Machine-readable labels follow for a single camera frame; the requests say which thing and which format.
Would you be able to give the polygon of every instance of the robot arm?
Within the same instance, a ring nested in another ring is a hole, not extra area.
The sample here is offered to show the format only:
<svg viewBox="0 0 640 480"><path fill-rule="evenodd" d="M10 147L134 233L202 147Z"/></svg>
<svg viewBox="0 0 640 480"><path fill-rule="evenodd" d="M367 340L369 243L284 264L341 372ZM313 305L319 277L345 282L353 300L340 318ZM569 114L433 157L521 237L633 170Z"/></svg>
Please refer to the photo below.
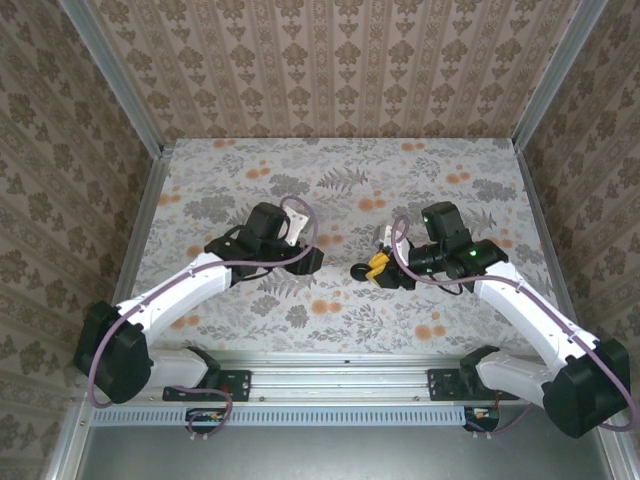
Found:
<svg viewBox="0 0 640 480"><path fill-rule="evenodd" d="M151 290L116 306L106 302L93 305L80 334L74 364L89 376L98 346L114 324L122 321L121 315L128 315L108 340L95 375L95 384L112 402L124 403L146 387L195 387L207 375L206 386L215 387L212 378L219 372L219 365L205 352L149 348L182 315L205 299L250 279L265 262L270 270L290 260L283 266L295 275L319 270L323 254L316 248L295 260L303 254L298 236L308 221L309 217L288 206L258 204L245 225L214 239L204 253Z"/></svg>
<svg viewBox="0 0 640 480"><path fill-rule="evenodd" d="M397 259L391 252L389 235L383 235L377 243L378 254L369 264L354 265L351 274L356 280L370 280L383 288L415 288L415 275L407 275L400 261L417 275L445 272L451 279L470 278L462 283L464 287L502 313L544 362L528 362L492 346L481 347L461 361L461 378L470 393L499 390L528 400L543 407L556 426L574 438L626 407L620 391L574 340L582 340L628 390L629 356L619 342L601 341L562 315L526 282L505 252L489 240L471 239L458 209L450 202L425 208L422 217L433 244L414 247L409 242L407 252L408 240L402 239ZM511 280L518 288L492 277ZM540 304L555 314L566 327L564 331Z"/></svg>

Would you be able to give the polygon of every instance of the gray floor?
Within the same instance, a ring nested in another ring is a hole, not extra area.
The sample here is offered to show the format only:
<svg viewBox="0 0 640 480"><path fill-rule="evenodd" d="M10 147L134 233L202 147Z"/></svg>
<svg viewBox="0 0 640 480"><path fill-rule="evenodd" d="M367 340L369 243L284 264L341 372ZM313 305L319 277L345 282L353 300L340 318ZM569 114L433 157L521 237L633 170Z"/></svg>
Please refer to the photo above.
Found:
<svg viewBox="0 0 640 480"><path fill-rule="evenodd" d="M95 428L87 448L87 480L611 478L595 435L565 437L540 411L491 440L460 427L229 427L190 441L140 427Z"/></svg>

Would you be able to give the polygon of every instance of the floral tablecloth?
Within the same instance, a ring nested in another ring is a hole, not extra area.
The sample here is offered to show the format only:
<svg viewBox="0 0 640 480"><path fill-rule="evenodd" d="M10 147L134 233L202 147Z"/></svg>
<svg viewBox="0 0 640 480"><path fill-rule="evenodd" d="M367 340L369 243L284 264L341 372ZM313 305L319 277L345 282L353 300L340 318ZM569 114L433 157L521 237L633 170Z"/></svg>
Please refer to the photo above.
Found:
<svg viewBox="0 0 640 480"><path fill-rule="evenodd" d="M323 268L308 277L276 269L234 286L176 321L159 346L460 354L490 343L532 352L472 294L454 297L426 285L381 290L349 275L352 264L374 253L380 224L407 214L410 239L426 243L421 209L450 200L475 239L492 238L555 303L508 139L180 140L134 293L183 268L212 238L244 223L258 202L277 203L287 194L301 196L316 211Z"/></svg>

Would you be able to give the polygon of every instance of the wall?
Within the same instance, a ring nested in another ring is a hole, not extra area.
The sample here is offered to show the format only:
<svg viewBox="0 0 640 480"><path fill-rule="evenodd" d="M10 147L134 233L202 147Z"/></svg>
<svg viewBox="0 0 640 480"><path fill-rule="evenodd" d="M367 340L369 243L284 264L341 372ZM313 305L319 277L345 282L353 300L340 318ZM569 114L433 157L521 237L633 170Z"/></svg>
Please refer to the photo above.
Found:
<svg viewBox="0 0 640 480"><path fill-rule="evenodd" d="M640 2L609 1L525 157L576 313L630 349L640 398Z"/></svg>
<svg viewBox="0 0 640 480"><path fill-rule="evenodd" d="M164 140L506 137L567 0L91 0Z"/></svg>
<svg viewBox="0 0 640 480"><path fill-rule="evenodd" d="M55 1L0 2L0 478L37 478L150 167Z"/></svg>

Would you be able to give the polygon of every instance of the yellow object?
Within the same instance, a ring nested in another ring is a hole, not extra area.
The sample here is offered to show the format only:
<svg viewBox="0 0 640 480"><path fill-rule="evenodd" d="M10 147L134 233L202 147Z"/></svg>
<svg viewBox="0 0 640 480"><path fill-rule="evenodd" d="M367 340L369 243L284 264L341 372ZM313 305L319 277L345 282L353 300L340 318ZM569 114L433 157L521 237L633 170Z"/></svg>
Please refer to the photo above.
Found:
<svg viewBox="0 0 640 480"><path fill-rule="evenodd" d="M380 285L378 284L378 282L376 282L375 277L380 275L384 271L387 263L389 263L389 256L382 252L376 253L371 258L371 260L369 260L369 266L371 267L371 270L365 276L369 281L373 282L378 287Z"/></svg>

